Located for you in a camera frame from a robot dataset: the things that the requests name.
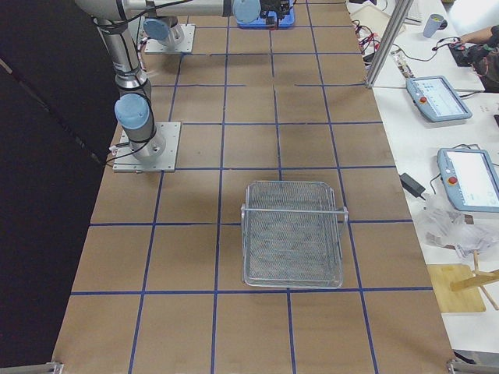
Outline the person forearm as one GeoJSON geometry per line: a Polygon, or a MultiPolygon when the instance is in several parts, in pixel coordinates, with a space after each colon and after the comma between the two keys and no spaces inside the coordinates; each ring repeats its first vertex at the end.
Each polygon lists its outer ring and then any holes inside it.
{"type": "Polygon", "coordinates": [[[498,45],[498,26],[489,26],[482,30],[460,36],[459,40],[463,44],[487,44],[490,47],[498,45]]]}

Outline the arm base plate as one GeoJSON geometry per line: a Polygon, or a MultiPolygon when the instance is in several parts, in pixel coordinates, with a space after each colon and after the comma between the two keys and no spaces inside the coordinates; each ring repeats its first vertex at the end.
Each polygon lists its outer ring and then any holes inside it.
{"type": "Polygon", "coordinates": [[[184,32],[184,40],[177,45],[166,46],[149,38],[145,47],[147,54],[189,54],[193,49],[196,27],[193,24],[180,24],[184,32]]]}
{"type": "Polygon", "coordinates": [[[181,132],[180,122],[156,122],[156,134],[149,143],[141,148],[138,143],[129,146],[129,139],[122,130],[115,160],[111,161],[114,172],[174,172],[181,132]]]}

